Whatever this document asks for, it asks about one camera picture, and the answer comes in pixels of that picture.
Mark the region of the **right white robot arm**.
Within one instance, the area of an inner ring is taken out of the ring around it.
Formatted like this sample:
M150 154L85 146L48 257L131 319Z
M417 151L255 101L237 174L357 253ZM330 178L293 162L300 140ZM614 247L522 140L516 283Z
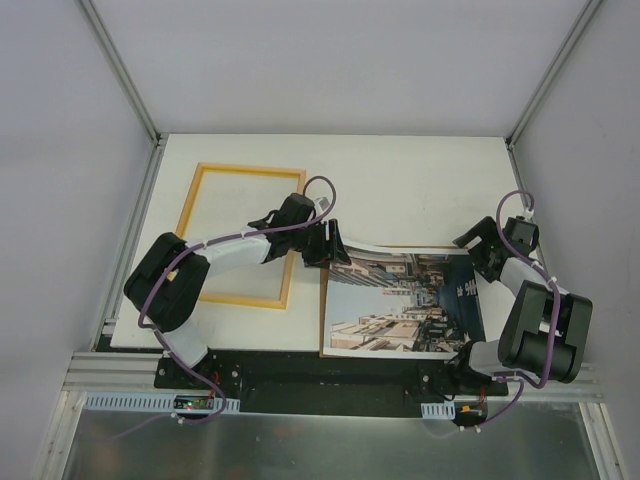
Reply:
M487 216L453 241L468 249L472 266L489 283L514 296L496 341L468 341L447 367L452 387L473 394L500 378L516 377L540 388L548 381L569 384L581 370L593 312L591 300L559 287L530 257L539 227L522 216L500 228Z

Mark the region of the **yellow wooden picture frame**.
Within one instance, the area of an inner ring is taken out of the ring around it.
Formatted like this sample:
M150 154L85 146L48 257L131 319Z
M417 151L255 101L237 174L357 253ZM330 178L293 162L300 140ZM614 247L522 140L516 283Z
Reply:
M196 166L176 234L205 241L242 229L281 206L306 183L304 170L200 163ZM266 265L247 265L207 279L203 303L284 310L295 264L292 253Z

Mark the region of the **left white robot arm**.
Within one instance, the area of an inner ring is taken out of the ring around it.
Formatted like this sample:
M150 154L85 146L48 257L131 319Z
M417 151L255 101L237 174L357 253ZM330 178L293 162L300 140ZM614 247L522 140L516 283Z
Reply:
M192 319L205 284L213 276L248 265L266 264L290 252L304 265L327 269L349 265L338 222L316 211L317 203L290 194L280 208L248 223L237 233L189 243L174 233L160 235L124 285L124 295L163 348L180 361L176 375L188 388L204 387L211 365L209 348Z

